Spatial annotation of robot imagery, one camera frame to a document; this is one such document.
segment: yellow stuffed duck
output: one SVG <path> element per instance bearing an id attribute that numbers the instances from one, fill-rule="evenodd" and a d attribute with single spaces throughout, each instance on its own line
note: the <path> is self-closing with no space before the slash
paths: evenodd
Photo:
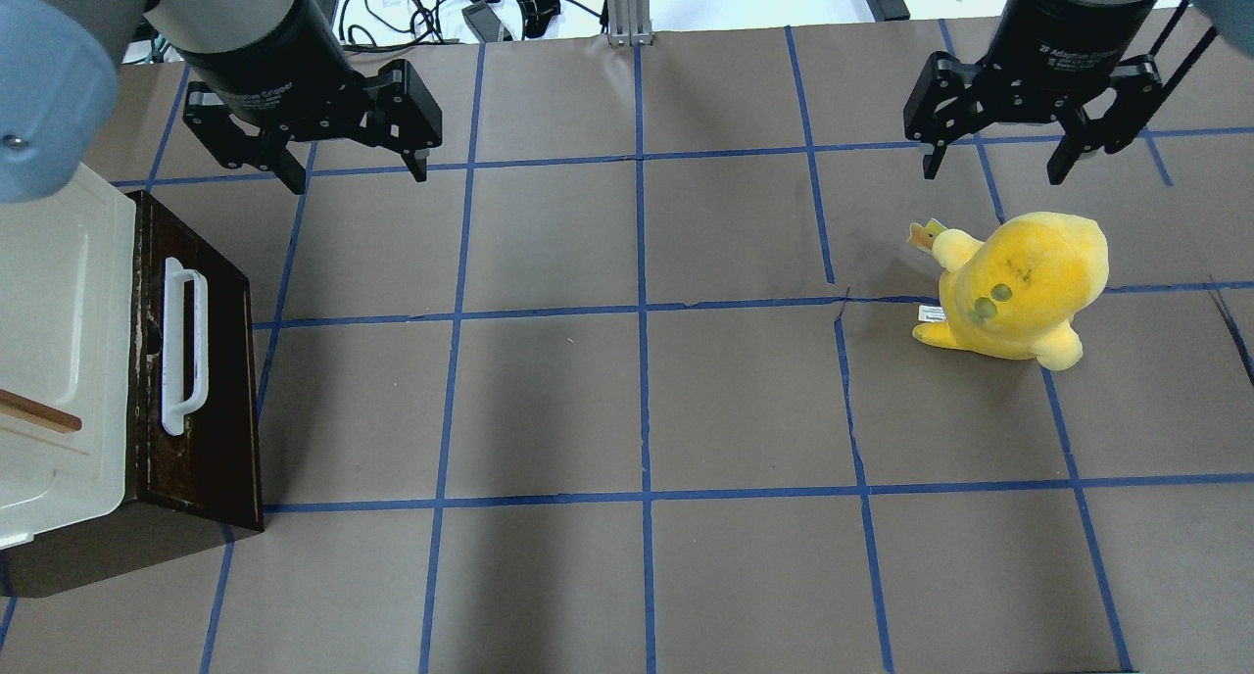
<path id="1" fill-rule="evenodd" d="M 1096 222 L 1026 213 L 981 242 L 933 220 L 910 223 L 910 243 L 944 269 L 946 320 L 914 326 L 914 339 L 994 358 L 1036 358 L 1050 370 L 1066 370 L 1083 355 L 1071 318 L 1097 299 L 1110 274 Z"/>

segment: plush toy tag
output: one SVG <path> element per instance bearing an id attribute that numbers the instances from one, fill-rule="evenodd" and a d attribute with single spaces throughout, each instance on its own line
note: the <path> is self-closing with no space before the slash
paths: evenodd
<path id="1" fill-rule="evenodd" d="M 919 321 L 944 321 L 944 309 L 929 304 L 919 305 Z"/>

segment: black cable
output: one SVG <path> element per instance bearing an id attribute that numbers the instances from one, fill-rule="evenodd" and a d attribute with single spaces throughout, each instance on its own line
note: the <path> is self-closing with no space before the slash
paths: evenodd
<path id="1" fill-rule="evenodd" d="M 1176 70 L 1172 73 L 1171 78 L 1167 79 L 1167 85 L 1162 87 L 1162 100 L 1166 100 L 1167 97 L 1171 95 L 1171 93 L 1175 90 L 1175 88 L 1180 85 L 1180 79 L 1184 79 L 1184 75 L 1186 75 L 1189 69 L 1193 68 L 1194 63 L 1198 62 L 1198 58 L 1201 56 L 1201 53 L 1206 51 L 1206 48 L 1210 46 L 1210 43 L 1215 41 L 1216 36 L 1219 36 L 1219 33 L 1215 30 L 1214 25 L 1206 29 L 1204 35 L 1201 35 L 1201 39 L 1198 40 L 1198 44 L 1194 45 L 1191 50 L 1189 50 L 1189 54 L 1180 63 L 1180 67 L 1176 67 Z"/>
<path id="2" fill-rule="evenodd" d="M 362 33 L 366 34 L 366 38 L 370 39 L 370 45 L 371 46 L 379 46 L 379 40 L 376 40 L 375 36 L 370 34 L 370 30 L 362 28 L 361 25 L 349 25 L 349 39 L 350 40 L 352 39 L 352 30 L 361 30 Z"/>
<path id="3" fill-rule="evenodd" d="M 1171 34 L 1175 24 L 1180 21 L 1180 18 L 1188 8 L 1189 0 L 1181 0 L 1180 5 L 1176 6 L 1175 13 L 1171 14 L 1171 19 L 1167 21 L 1166 26 L 1162 28 L 1161 33 L 1159 33 L 1159 39 L 1154 40 L 1154 46 L 1150 48 L 1150 56 L 1157 56 L 1159 49 L 1161 49 L 1162 44 L 1167 41 L 1167 35 Z"/>
<path id="4" fill-rule="evenodd" d="M 344 6 L 346 8 L 350 1 L 351 0 L 344 0 Z M 410 14 L 409 28 L 404 29 L 404 28 L 398 28 L 398 26 L 393 25 L 391 23 L 387 23 L 382 16 L 380 16 L 380 14 L 375 13 L 374 9 L 371 9 L 371 5 L 370 5 L 369 0 L 364 0 L 365 8 L 366 8 L 366 13 L 371 14 L 372 18 L 375 18 L 376 20 L 379 20 L 380 23 L 382 23 L 385 26 L 387 26 L 389 29 L 391 29 L 391 30 L 394 30 L 396 33 L 409 34 L 411 38 L 414 38 L 413 40 L 410 40 L 408 43 L 396 44 L 396 45 L 379 45 L 376 41 L 371 40 L 372 44 L 370 44 L 370 45 L 355 44 L 352 41 L 352 35 L 351 35 L 352 28 L 357 28 L 357 29 L 362 30 L 364 33 L 366 33 L 367 35 L 370 33 L 369 33 L 369 30 L 366 30 L 361 25 L 350 25 L 347 28 L 347 34 L 346 34 L 346 31 L 345 31 L 346 30 L 346 28 L 345 28 L 345 13 L 346 13 L 346 9 L 345 8 L 341 8 L 341 10 L 340 10 L 340 19 L 339 19 L 339 23 L 337 23 L 337 26 L 336 26 L 336 31 L 337 31 L 337 35 L 340 36 L 340 41 L 341 43 L 346 43 L 344 46 L 345 46 L 345 49 L 347 51 L 370 51 L 370 53 L 376 53 L 376 51 L 391 51 L 391 50 L 408 49 L 408 48 L 415 46 L 418 44 L 449 44 L 449 41 L 444 39 L 444 29 L 443 29 L 443 23 L 440 20 L 440 8 L 445 3 L 448 3 L 448 1 L 450 1 L 450 0 L 435 0 L 435 4 L 431 8 L 428 8 L 423 3 L 423 0 L 410 0 L 410 3 L 414 5 L 414 11 Z M 592 10 L 591 8 L 588 8 L 587 5 L 584 5 L 584 4 L 582 4 L 582 3 L 579 3 L 577 0 L 559 0 L 559 1 L 566 1 L 566 3 L 568 3 L 571 5 L 574 5 L 576 8 L 578 8 L 578 9 L 583 10 L 583 11 L 591 14 L 594 18 L 597 18 L 598 20 L 601 18 L 599 13 L 596 13 L 596 10 Z M 519 5 L 519 13 L 522 14 L 522 11 L 523 11 L 523 0 L 514 0 L 514 3 Z M 421 33 L 419 31 L 420 25 L 425 25 L 425 29 Z M 429 38 L 434 38 L 434 40 L 425 41 Z"/>
<path id="5" fill-rule="evenodd" d="M 366 13 L 369 13 L 371 18 L 374 18 L 375 20 L 379 20 L 380 23 L 382 23 L 391 31 L 394 31 L 394 33 L 406 33 L 406 31 L 409 31 L 410 34 L 413 34 L 410 30 L 406 30 L 405 28 L 398 28 L 398 26 L 393 25 L 391 23 L 389 23 L 387 20 L 385 20 L 382 15 L 375 13 L 370 8 L 370 0 L 361 0 L 361 3 L 366 6 Z"/>

